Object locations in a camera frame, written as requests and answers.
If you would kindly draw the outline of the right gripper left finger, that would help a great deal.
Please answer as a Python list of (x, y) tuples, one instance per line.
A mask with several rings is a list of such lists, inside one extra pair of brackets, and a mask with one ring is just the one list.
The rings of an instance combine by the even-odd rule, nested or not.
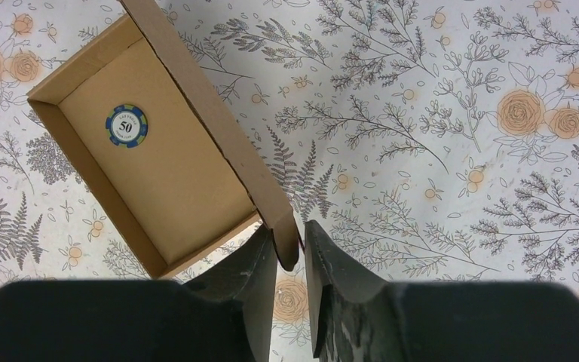
[(260, 226), (236, 251), (185, 282), (184, 357), (190, 361), (267, 361), (277, 257)]

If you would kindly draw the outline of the floral patterned table mat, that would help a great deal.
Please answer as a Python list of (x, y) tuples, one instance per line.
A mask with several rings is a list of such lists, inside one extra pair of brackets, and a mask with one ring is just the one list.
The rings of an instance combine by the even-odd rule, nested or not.
[[(190, 361), (182, 285), (265, 226), (152, 278), (29, 105), (123, 2), (0, 1), (0, 361)], [(579, 1), (154, 2), (293, 208), (267, 361), (579, 361)], [(388, 359), (313, 357), (311, 220)]]

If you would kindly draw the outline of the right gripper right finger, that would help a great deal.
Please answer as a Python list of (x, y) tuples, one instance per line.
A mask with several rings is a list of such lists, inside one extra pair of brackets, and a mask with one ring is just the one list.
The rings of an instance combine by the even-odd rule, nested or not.
[(304, 244), (313, 357), (388, 359), (387, 283), (335, 245), (315, 220), (305, 223)]

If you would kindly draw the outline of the brown cardboard paper box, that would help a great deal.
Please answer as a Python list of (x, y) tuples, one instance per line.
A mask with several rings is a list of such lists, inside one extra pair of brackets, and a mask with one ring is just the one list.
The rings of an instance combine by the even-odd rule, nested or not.
[(123, 7), (29, 105), (152, 278), (256, 220), (292, 270), (299, 231), (285, 192), (159, 6)]

